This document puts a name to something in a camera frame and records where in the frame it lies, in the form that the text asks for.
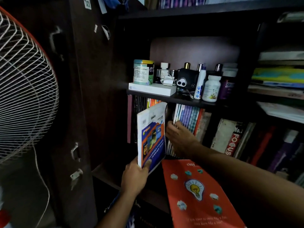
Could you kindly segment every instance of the power cord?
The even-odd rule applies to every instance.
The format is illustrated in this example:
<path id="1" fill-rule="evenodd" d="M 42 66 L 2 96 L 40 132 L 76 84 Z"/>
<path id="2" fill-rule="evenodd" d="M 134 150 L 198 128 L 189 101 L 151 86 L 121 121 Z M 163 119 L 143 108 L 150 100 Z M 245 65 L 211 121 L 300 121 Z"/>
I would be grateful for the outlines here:
<path id="1" fill-rule="evenodd" d="M 47 184 L 45 184 L 45 181 L 43 180 L 43 177 L 41 176 L 41 173 L 39 171 L 38 162 L 37 162 L 37 154 L 36 154 L 36 149 L 35 149 L 34 145 L 33 145 L 33 149 L 34 149 L 34 152 L 35 152 L 35 162 L 36 162 L 37 172 L 39 174 L 40 179 L 42 180 L 43 185 L 45 186 L 45 188 L 47 189 L 47 192 L 48 192 L 48 201 L 47 201 L 48 203 L 47 203 L 47 206 L 45 207 L 45 209 L 44 209 L 44 211 L 43 211 L 43 213 L 42 213 L 42 215 L 41 215 L 41 217 L 40 217 L 40 219 L 39 219 L 39 221 L 38 221 L 38 223 L 37 223 L 37 225 L 35 227 L 35 228 L 37 228 L 39 226 L 39 224 L 40 224 L 40 222 L 41 222 L 41 220 L 42 220 L 42 218 L 43 218 L 43 216 L 44 216 L 47 208 L 48 208 L 48 205 L 49 205 L 49 202 L 50 202 L 50 191 L 49 191 L 49 188 L 47 187 Z"/>

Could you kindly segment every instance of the shelf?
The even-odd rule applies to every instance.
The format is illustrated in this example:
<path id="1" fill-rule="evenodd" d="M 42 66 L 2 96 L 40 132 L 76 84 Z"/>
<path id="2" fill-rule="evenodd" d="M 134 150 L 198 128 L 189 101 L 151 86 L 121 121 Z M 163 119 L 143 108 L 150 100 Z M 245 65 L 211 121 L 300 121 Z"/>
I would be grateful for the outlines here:
<path id="1" fill-rule="evenodd" d="M 201 5 L 183 8 L 138 11 L 119 16 L 119 19 L 146 19 L 172 16 L 203 15 L 243 11 L 292 9 L 304 6 L 304 0 L 251 0 L 220 4 Z"/>
<path id="2" fill-rule="evenodd" d="M 206 102 L 203 100 L 197 100 L 197 99 L 191 99 L 189 96 L 184 96 L 180 93 L 175 93 L 171 95 L 170 97 L 164 96 L 164 95 L 157 95 L 157 94 L 149 94 L 145 92 L 140 92 L 140 91 L 134 91 L 134 90 L 127 90 L 127 94 L 129 95 L 136 95 L 144 98 L 151 98 L 151 99 L 156 99 L 156 100 L 161 100 L 167 103 L 177 103 L 177 104 L 182 104 L 182 105 L 189 105 L 189 106 L 195 106 L 199 108 L 204 108 L 207 111 L 210 111 L 211 109 L 214 108 L 226 108 L 226 106 L 219 105 L 215 102 Z"/>
<path id="3" fill-rule="evenodd" d="M 93 171 L 92 175 L 97 179 L 103 181 L 109 186 L 120 190 L 122 170 L 113 172 L 113 167 L 110 169 L 106 165 L 100 164 Z M 139 194 L 139 199 L 155 206 L 161 211 L 170 214 L 169 202 L 167 197 L 167 190 L 163 175 L 162 166 L 159 165 L 148 177 L 145 188 Z"/>

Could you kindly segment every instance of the fan guard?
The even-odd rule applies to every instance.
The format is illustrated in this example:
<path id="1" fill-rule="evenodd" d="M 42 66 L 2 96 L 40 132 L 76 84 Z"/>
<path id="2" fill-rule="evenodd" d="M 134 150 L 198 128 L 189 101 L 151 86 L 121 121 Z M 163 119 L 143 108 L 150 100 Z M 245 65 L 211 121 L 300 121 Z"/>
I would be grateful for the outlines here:
<path id="1" fill-rule="evenodd" d="M 43 49 L 0 8 L 0 165 L 19 157 L 51 126 L 58 84 Z"/>

